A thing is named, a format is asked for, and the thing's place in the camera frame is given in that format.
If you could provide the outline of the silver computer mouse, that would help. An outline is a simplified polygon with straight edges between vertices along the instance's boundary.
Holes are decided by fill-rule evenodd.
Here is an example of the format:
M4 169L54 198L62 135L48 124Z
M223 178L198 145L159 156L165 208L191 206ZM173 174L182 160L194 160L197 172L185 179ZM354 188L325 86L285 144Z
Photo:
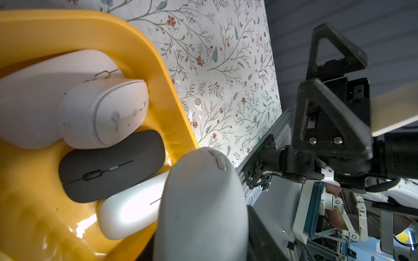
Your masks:
M107 239L120 240L156 222L169 173L161 172L104 199L97 214L102 234Z

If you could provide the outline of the grey round mouse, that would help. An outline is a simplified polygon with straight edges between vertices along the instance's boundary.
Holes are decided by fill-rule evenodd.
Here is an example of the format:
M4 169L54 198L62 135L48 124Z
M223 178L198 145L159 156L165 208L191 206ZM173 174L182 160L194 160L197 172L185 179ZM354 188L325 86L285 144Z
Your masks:
M171 169L161 197L155 261L245 261L249 219L231 161L202 147Z

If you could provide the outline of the white computer mouse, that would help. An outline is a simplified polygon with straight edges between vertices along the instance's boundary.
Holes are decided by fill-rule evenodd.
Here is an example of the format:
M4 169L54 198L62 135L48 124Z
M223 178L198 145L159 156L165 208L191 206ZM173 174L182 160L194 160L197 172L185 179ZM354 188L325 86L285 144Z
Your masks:
M68 91L91 80L124 78L111 58L80 50L27 66L1 78L1 139L23 149L59 140L59 106Z

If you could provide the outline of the small white mouse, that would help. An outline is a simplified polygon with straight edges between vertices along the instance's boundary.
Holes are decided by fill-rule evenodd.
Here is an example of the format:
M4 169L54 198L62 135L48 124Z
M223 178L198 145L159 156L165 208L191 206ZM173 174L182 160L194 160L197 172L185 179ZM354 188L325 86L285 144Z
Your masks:
M144 122L149 102L143 80L110 78L82 83L66 93L59 106L60 134L74 149L111 147Z

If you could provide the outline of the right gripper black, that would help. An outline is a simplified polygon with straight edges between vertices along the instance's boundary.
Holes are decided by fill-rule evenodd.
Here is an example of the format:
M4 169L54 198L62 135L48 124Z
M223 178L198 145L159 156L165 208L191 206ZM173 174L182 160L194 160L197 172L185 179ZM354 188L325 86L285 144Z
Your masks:
M297 90L291 146L327 157L334 179L353 192L375 192L366 180L381 176L373 160L370 83L367 78L310 79Z

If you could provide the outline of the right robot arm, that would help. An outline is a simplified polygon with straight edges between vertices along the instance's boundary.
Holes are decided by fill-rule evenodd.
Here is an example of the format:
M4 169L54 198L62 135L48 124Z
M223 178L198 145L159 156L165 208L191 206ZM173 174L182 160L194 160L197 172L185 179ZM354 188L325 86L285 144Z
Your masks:
M243 166L249 188L266 188L272 176L322 181L327 169L344 189L360 193L417 179L418 133L402 128L418 119L418 85L371 98L367 78L347 78L367 65L367 54L331 24L313 30L291 144L276 149L267 136Z

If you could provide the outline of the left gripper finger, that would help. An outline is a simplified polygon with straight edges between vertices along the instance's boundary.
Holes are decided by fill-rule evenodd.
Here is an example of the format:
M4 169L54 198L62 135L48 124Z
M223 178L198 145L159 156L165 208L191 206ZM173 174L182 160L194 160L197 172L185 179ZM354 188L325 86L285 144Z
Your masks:
M247 206L249 220L248 261L288 261L252 206Z

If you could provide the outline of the black computer mouse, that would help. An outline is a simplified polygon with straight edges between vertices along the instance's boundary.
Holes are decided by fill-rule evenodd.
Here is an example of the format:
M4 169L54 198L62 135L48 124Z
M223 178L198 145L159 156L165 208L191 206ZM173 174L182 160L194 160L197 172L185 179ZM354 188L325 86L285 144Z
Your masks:
M90 203L146 180L164 162L161 135L155 130L145 130L105 149L73 150L60 161L58 173L69 199Z

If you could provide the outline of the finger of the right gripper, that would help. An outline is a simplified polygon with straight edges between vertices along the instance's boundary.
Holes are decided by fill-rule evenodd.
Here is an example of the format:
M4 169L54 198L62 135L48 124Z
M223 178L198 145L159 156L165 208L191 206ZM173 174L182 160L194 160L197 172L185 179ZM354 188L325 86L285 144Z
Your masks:
M306 79L332 80L365 69L369 57L329 23L312 31Z

